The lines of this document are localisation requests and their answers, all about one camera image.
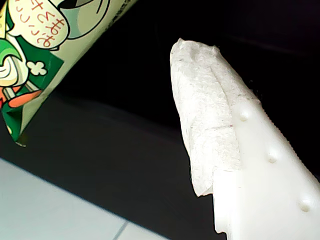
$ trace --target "green snack package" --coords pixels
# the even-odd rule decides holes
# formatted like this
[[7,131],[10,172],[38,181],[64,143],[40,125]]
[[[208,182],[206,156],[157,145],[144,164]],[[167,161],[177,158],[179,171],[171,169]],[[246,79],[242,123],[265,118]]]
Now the green snack package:
[[137,0],[7,0],[0,11],[0,109],[15,142],[49,94]]

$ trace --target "white plastic stick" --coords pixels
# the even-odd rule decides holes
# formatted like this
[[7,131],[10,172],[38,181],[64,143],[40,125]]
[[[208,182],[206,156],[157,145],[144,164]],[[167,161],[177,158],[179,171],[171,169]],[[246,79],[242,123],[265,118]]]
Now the white plastic stick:
[[172,91],[198,196],[228,240],[318,240],[320,184],[215,46],[179,39]]

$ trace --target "speech bubble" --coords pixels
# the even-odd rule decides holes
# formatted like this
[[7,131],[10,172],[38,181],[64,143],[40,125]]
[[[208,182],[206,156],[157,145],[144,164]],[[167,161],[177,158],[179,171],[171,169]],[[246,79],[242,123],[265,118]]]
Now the speech bubble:
[[39,49],[54,49],[69,34],[68,22],[49,0],[8,0],[13,29],[11,36],[22,36]]

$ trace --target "white tile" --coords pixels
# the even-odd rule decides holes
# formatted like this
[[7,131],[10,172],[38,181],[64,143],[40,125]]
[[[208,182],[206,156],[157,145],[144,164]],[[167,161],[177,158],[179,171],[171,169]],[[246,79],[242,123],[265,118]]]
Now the white tile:
[[0,158],[1,240],[112,240],[125,222]]
[[129,223],[116,240],[168,240],[150,230]]

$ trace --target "black surface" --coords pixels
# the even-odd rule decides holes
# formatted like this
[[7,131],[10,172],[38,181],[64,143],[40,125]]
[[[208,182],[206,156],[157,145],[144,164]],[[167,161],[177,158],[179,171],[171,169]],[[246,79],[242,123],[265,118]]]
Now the black surface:
[[51,96],[26,131],[26,148],[5,128],[0,134],[2,158],[95,205],[169,239],[225,239],[214,230],[212,196],[193,192],[178,131]]
[[[139,0],[76,64],[57,92],[180,128],[169,55],[179,39],[217,45],[304,164],[320,175],[318,2]],[[95,60],[104,54],[103,61]],[[91,71],[100,69],[92,76]],[[90,86],[97,79],[98,86]]]

